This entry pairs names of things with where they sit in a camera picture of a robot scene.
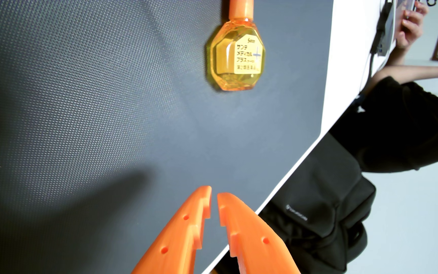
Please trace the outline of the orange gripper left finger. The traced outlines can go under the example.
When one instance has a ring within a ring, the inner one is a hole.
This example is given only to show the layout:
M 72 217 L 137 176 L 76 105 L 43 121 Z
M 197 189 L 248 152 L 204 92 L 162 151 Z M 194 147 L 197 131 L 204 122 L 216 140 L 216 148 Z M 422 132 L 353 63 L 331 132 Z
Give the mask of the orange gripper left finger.
M 211 186 L 198 187 L 176 211 L 131 273 L 193 273 L 210 218 Z

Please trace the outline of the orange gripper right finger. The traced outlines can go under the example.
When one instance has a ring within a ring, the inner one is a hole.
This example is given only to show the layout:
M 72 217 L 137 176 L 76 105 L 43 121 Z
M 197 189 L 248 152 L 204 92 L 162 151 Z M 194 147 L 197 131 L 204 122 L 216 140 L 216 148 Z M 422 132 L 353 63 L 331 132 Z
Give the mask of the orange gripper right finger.
M 227 192 L 217 195 L 217 203 L 240 273 L 300 273 L 284 241 L 248 205 Z

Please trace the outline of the person's hand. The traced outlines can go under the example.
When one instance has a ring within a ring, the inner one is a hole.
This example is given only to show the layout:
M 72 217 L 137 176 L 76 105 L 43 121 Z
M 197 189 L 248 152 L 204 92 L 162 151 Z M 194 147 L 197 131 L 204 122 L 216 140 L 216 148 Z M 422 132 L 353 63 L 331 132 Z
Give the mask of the person's hand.
M 414 10 L 405 9 L 401 15 L 400 30 L 396 34 L 396 49 L 409 49 L 423 34 L 423 21 L 429 12 L 429 6 L 414 1 Z

